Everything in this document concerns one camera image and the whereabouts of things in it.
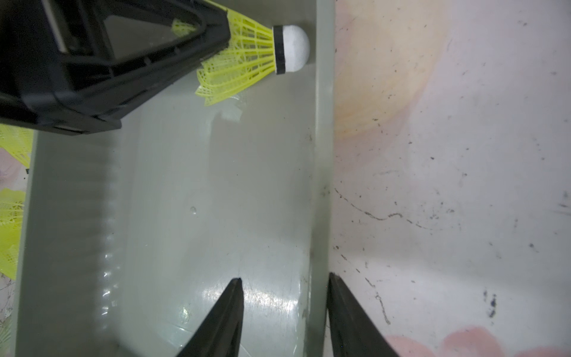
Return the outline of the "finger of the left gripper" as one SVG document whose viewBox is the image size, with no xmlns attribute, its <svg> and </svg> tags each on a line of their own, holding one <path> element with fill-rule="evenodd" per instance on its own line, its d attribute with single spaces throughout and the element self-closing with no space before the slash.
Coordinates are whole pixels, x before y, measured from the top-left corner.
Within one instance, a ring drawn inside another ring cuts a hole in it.
<svg viewBox="0 0 571 357">
<path fill-rule="evenodd" d="M 123 117 L 226 48 L 206 1 L 3 1 L 1 122 L 85 135 Z"/>
</svg>

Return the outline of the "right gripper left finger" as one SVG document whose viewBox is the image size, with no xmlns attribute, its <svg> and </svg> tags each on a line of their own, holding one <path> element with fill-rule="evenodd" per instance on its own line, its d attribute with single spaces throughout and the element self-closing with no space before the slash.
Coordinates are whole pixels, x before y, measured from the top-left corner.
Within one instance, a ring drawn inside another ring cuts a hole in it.
<svg viewBox="0 0 571 357">
<path fill-rule="evenodd" d="M 180 350 L 178 357 L 238 356 L 243 316 L 242 279 L 234 278 L 226 286 L 193 337 Z"/>
</svg>

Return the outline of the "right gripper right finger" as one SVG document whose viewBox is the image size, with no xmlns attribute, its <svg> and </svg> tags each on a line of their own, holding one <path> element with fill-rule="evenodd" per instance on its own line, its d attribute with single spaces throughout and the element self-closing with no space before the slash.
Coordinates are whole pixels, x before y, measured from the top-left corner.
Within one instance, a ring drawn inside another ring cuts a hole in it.
<svg viewBox="0 0 571 357">
<path fill-rule="evenodd" d="M 334 273 L 329 275 L 327 311 L 335 357 L 398 356 L 343 279 Z"/>
</svg>

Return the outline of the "grey plastic storage box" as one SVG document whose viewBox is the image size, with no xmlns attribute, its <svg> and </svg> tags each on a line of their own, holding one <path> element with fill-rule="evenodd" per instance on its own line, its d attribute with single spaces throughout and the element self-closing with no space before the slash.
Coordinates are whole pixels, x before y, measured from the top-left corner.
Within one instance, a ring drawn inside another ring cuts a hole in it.
<svg viewBox="0 0 571 357">
<path fill-rule="evenodd" d="M 233 278 L 241 356 L 324 351 L 333 1 L 229 1 L 299 25 L 311 57 L 206 107 L 189 74 L 122 128 L 35 136 L 14 356 L 175 356 Z"/>
</svg>

